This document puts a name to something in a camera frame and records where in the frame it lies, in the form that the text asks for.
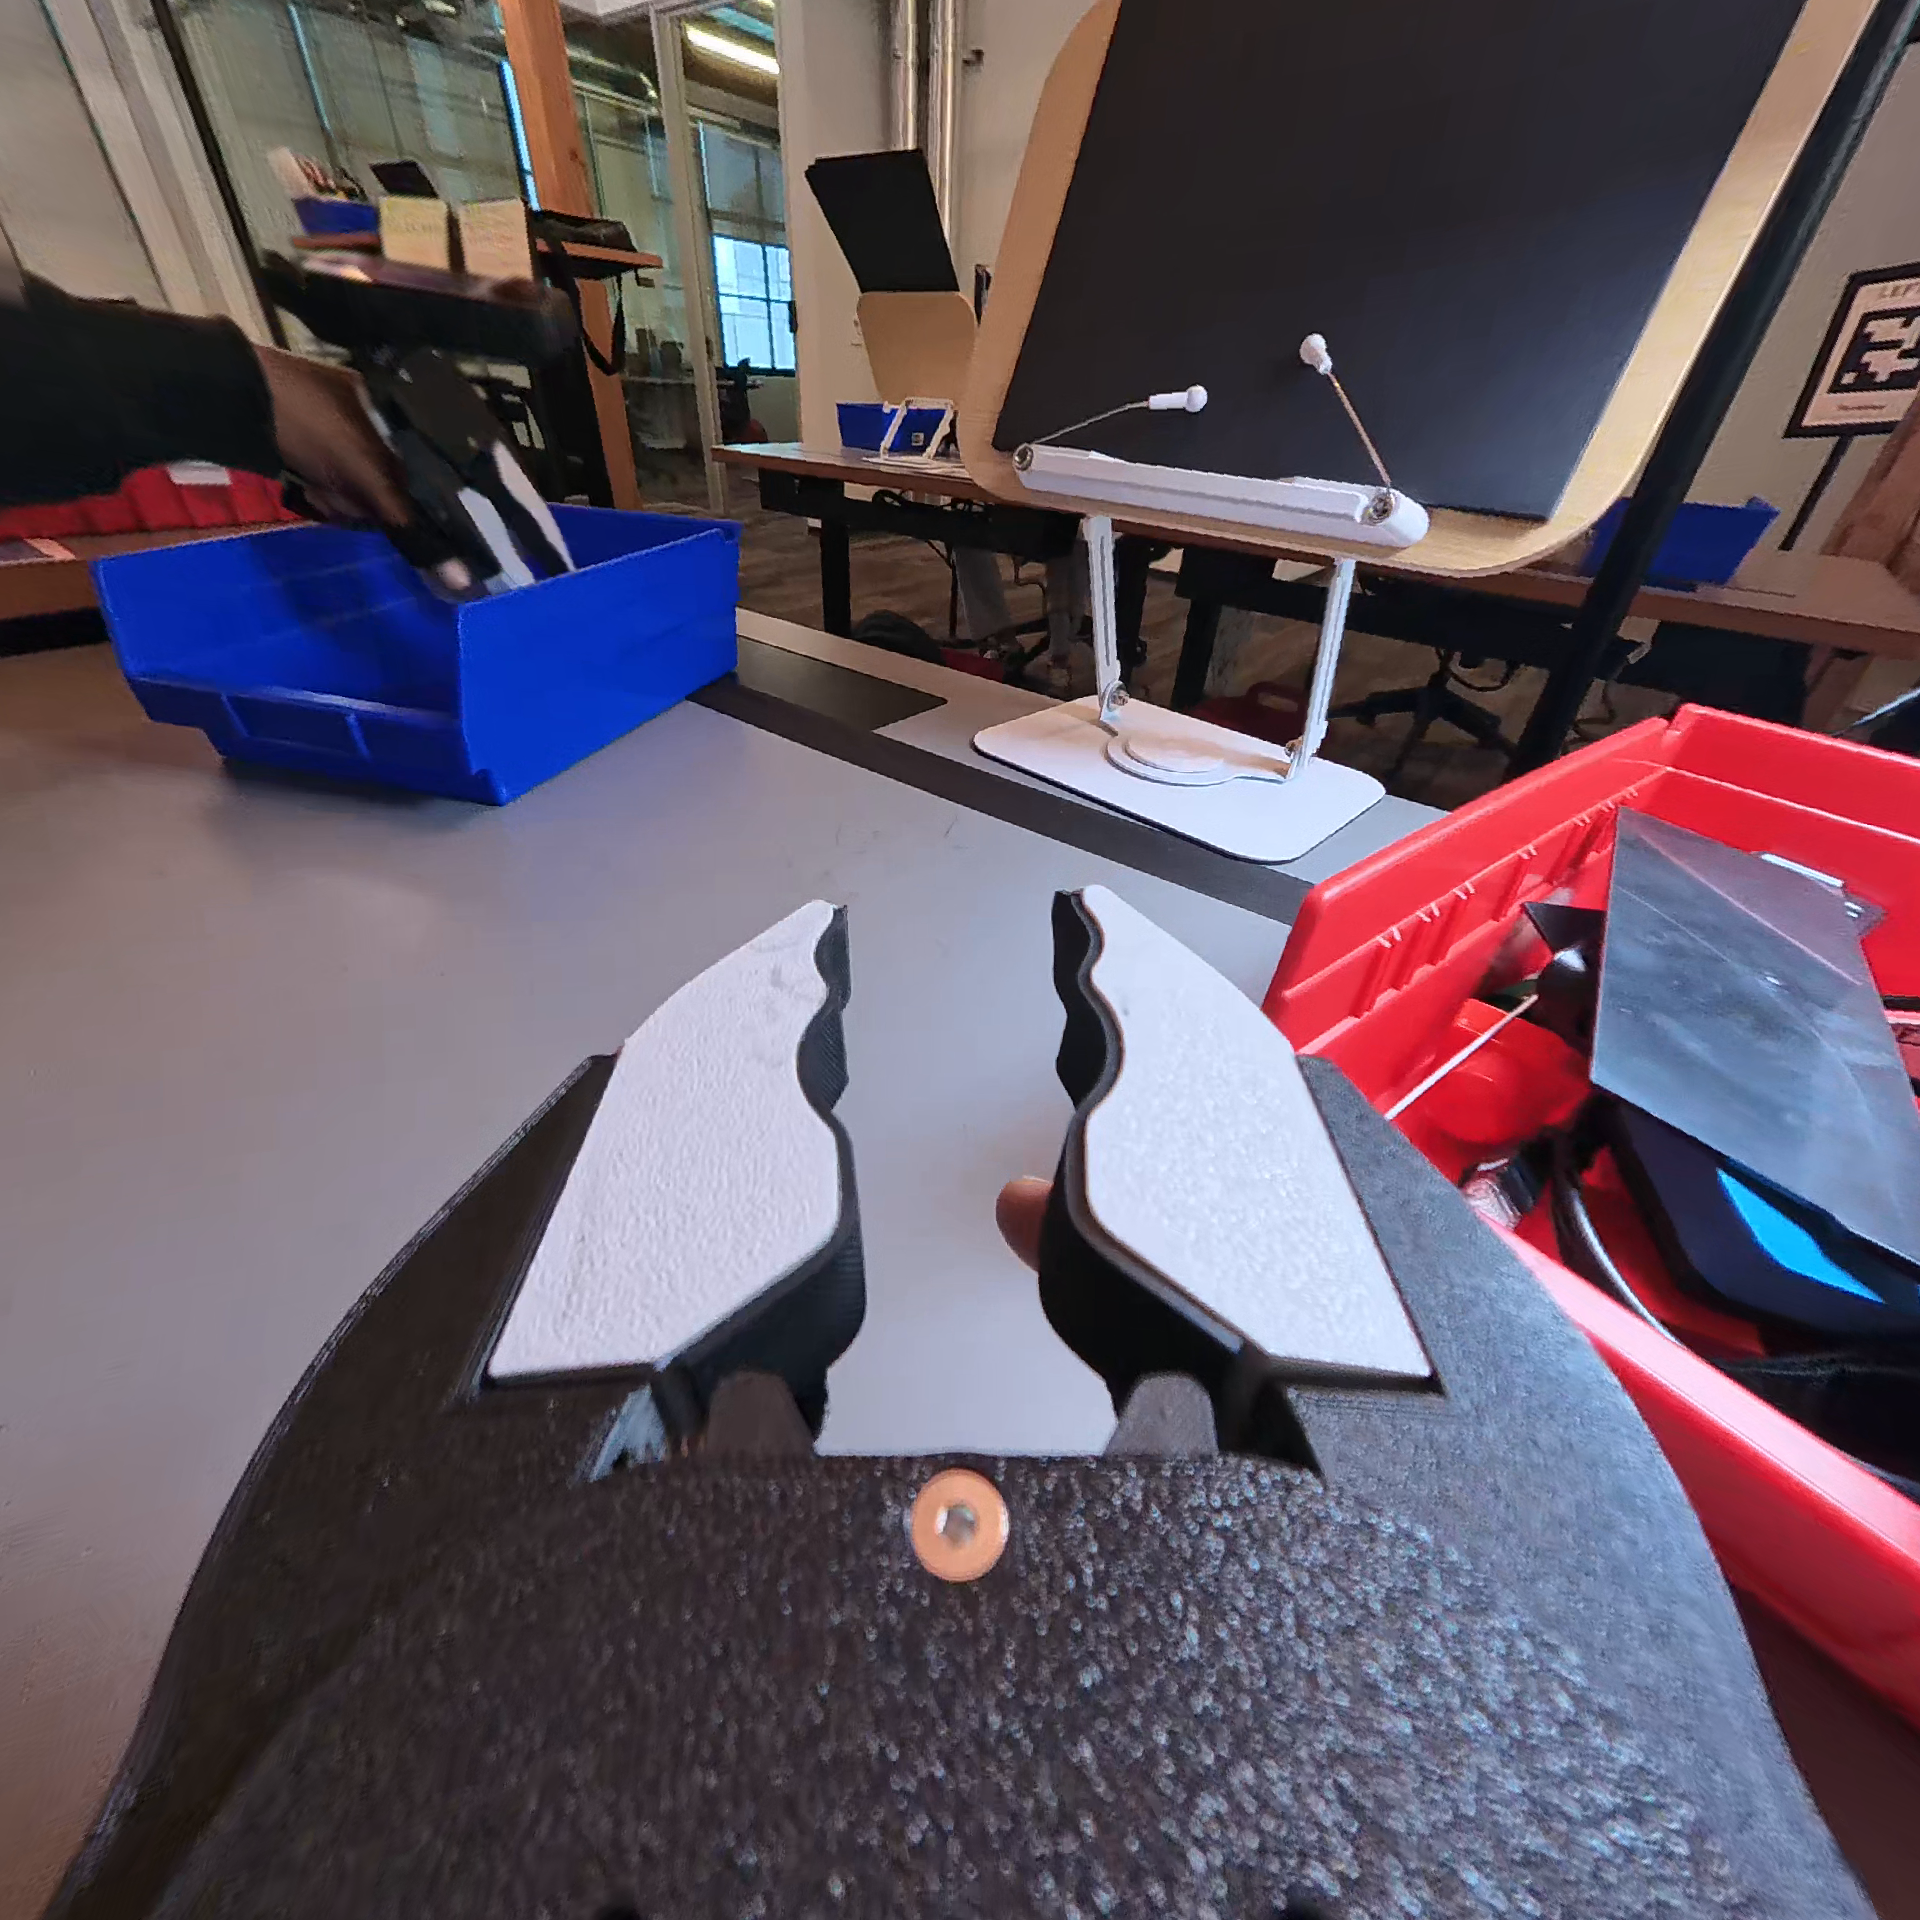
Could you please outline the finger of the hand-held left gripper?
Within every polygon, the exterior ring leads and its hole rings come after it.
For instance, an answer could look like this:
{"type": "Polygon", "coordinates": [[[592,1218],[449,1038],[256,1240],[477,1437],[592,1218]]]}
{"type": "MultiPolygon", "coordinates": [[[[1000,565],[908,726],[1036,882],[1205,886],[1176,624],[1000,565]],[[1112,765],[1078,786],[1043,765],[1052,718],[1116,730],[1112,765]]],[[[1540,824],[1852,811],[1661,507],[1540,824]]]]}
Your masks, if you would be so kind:
{"type": "Polygon", "coordinates": [[[477,532],[497,563],[495,585],[538,585],[578,570],[512,447],[487,447],[477,457],[477,532]]]}
{"type": "Polygon", "coordinates": [[[469,570],[471,594],[506,594],[531,585],[531,558],[521,546],[526,510],[524,478],[449,479],[449,544],[469,570]]]}

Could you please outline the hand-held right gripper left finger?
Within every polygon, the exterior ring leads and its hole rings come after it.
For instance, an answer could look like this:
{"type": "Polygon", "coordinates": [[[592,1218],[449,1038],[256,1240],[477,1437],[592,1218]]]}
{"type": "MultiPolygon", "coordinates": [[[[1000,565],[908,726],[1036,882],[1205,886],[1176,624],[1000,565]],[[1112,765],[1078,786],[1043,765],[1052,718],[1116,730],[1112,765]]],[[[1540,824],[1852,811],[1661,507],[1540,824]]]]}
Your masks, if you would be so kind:
{"type": "Polygon", "coordinates": [[[626,1037],[487,1389],[631,1384],[658,1454],[815,1454],[865,1320],[851,995],[851,916],[808,901],[626,1037]]]}

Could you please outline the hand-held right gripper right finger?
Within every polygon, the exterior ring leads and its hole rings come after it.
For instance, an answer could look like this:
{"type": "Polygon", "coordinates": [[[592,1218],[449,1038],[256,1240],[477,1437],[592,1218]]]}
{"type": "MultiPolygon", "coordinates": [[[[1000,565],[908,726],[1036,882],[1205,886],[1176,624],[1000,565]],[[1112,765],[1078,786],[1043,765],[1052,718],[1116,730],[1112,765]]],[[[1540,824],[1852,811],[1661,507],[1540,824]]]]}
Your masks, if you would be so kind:
{"type": "Polygon", "coordinates": [[[1294,1390],[1434,1398],[1382,1238],[1257,1001],[1107,886],[1055,896],[1052,982],[1072,1113],[1039,1292],[1115,1412],[1185,1378],[1221,1449],[1314,1459],[1294,1390]]]}

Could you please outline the red plastic bin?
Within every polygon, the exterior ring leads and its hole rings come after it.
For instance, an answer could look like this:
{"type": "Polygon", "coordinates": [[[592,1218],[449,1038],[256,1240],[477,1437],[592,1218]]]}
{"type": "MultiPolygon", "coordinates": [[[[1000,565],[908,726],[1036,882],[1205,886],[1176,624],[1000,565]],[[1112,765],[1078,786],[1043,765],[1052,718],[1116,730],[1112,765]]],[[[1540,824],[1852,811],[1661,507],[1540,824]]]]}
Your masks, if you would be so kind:
{"type": "MultiPolygon", "coordinates": [[[[1525,905],[1604,901],[1620,811],[1841,879],[1886,907],[1865,937],[1877,987],[1916,995],[1916,762],[1680,708],[1319,882],[1265,1014],[1297,1051],[1390,1107],[1493,1029],[1469,1001],[1525,905]]],[[[1618,1372],[1729,1582],[1916,1725],[1916,1504],[1579,1282],[1545,1212],[1505,1240],[1618,1372]]]]}

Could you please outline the dark metal plate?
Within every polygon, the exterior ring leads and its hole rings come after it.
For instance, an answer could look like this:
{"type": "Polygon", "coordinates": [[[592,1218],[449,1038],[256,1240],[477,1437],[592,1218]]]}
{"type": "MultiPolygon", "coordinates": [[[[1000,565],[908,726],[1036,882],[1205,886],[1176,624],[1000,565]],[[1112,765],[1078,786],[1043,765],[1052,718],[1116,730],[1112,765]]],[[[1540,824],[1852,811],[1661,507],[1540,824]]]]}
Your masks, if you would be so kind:
{"type": "Polygon", "coordinates": [[[1841,892],[1618,815],[1593,1083],[1916,1261],[1916,1099],[1841,892]]]}

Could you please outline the person's left forearm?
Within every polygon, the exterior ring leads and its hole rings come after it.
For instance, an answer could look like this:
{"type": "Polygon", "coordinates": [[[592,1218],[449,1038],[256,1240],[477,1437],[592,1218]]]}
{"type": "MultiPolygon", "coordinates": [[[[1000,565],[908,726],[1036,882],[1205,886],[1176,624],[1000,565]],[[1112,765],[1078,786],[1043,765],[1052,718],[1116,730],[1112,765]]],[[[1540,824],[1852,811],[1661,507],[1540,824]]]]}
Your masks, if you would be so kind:
{"type": "Polygon", "coordinates": [[[170,464],[281,478],[253,341],[230,319],[79,301],[33,274],[4,292],[4,507],[114,494],[170,464]]]}

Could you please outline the black bag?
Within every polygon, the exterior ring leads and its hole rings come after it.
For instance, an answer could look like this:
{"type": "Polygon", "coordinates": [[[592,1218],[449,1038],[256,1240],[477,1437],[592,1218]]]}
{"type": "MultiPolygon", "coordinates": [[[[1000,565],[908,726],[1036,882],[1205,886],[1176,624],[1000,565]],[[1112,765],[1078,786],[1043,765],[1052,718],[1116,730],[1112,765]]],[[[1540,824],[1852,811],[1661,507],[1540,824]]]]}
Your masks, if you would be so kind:
{"type": "Polygon", "coordinates": [[[538,255],[544,279],[562,292],[576,315],[586,359],[595,373],[621,379],[626,368],[626,309],[621,279],[626,265],[587,260],[587,251],[633,251],[625,223],[576,215],[560,211],[526,211],[531,244],[538,255]],[[583,280],[610,280],[610,341],[607,349],[587,332],[583,280]]]}

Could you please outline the wooden support column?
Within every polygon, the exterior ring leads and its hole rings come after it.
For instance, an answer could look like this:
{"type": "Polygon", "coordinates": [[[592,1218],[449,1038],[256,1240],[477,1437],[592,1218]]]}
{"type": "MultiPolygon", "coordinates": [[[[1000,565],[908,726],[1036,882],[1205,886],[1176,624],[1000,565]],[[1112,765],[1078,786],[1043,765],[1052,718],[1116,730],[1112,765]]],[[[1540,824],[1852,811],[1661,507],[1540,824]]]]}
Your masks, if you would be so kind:
{"type": "MultiPolygon", "coordinates": [[[[571,84],[566,24],[560,3],[501,3],[506,58],[517,77],[524,133],[544,206],[560,212],[598,212],[587,180],[583,110],[571,84]]],[[[595,406],[595,433],[605,462],[605,486],[595,500],[636,510],[636,462],[626,396],[621,379],[586,363],[595,406]]]]}

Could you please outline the dark blue pouch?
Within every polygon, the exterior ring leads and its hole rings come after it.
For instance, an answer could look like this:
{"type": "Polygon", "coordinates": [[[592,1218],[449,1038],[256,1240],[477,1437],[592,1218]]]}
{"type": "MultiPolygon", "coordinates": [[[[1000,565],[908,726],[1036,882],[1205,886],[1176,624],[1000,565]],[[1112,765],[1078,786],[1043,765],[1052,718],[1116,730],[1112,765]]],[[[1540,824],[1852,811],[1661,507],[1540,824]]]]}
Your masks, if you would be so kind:
{"type": "Polygon", "coordinates": [[[1768,1185],[1670,1125],[1606,1101],[1599,1129],[1681,1289],[1771,1332],[1916,1338],[1916,1264],[1768,1185]]]}

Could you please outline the black wood-framed board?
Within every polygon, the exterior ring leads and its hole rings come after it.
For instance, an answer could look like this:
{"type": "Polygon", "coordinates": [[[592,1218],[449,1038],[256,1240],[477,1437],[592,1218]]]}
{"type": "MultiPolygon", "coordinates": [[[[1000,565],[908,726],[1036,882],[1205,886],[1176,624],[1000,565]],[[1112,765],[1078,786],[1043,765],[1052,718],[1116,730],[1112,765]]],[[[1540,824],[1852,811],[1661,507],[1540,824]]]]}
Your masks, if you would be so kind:
{"type": "Polygon", "coordinates": [[[962,285],[926,152],[821,157],[805,180],[857,280],[877,396],[963,401],[976,303],[962,285]]]}
{"type": "Polygon", "coordinates": [[[962,411],[972,485],[1178,544],[1517,573],[1643,473],[1760,235],[1914,3],[1099,3],[1043,84],[962,411]],[[1364,485],[1401,552],[1128,473],[1364,485]]]}

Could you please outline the long wooden table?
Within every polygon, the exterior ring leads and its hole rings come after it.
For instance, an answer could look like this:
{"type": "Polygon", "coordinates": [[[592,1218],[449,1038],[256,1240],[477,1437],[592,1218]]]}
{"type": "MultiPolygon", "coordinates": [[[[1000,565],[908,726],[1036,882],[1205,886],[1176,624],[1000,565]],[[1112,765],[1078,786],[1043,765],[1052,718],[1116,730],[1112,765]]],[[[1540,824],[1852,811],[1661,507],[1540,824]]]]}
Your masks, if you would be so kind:
{"type": "MultiPolygon", "coordinates": [[[[800,446],[722,446],[726,469],[756,473],[759,502],[781,516],[816,519],[821,594],[829,634],[853,634],[853,537],[926,538],[945,548],[992,552],[1023,563],[1065,558],[1074,519],[1055,510],[992,500],[958,464],[904,469],[858,452],[808,452],[800,446]]],[[[1229,610],[1319,619],[1317,565],[1254,558],[1236,546],[1188,546],[1172,576],[1188,608],[1176,701],[1205,697],[1221,658],[1229,610]]],[[[1364,570],[1352,629],[1452,658],[1461,664],[1557,666],[1589,580],[1530,570],[1487,583],[1446,585],[1425,576],[1364,570]]],[[[1641,589],[1633,622],[1655,632],[1690,629],[1729,639],[1745,658],[1764,639],[1805,650],[1805,718],[1828,726],[1841,671],[1865,660],[1916,660],[1916,598],[1880,565],[1821,557],[1760,557],[1729,589],[1641,589]]]]}

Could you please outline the black-white marker sign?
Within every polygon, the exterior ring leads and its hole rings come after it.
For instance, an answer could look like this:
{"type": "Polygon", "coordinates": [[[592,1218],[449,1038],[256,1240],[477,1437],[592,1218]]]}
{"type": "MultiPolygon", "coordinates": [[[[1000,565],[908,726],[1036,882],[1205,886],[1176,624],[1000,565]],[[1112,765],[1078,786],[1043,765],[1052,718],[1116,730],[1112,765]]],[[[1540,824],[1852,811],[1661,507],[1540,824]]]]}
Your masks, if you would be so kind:
{"type": "Polygon", "coordinates": [[[1916,396],[1916,265],[1865,268],[1841,285],[1789,442],[1890,434],[1916,396]]]}

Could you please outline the black-handled metal pick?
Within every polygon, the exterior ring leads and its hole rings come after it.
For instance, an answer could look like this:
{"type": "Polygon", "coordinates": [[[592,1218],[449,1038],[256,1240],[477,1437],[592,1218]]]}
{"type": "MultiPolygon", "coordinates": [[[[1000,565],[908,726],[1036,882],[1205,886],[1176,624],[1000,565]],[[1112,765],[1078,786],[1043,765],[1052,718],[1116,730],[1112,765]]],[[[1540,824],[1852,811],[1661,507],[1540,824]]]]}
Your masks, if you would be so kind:
{"type": "Polygon", "coordinates": [[[1386,1116],[1401,1122],[1457,1067],[1493,1048],[1493,1042],[1519,1024],[1552,1032],[1582,1060],[1592,1060],[1604,942],[1604,907],[1570,905],[1566,892],[1545,901],[1525,901],[1513,933],[1504,937],[1496,959],[1475,991],[1475,1001],[1483,1003],[1504,1001],[1496,1024],[1475,1032],[1466,1045],[1452,1048],[1452,1055],[1440,1060],[1386,1112],[1386,1116]]]}

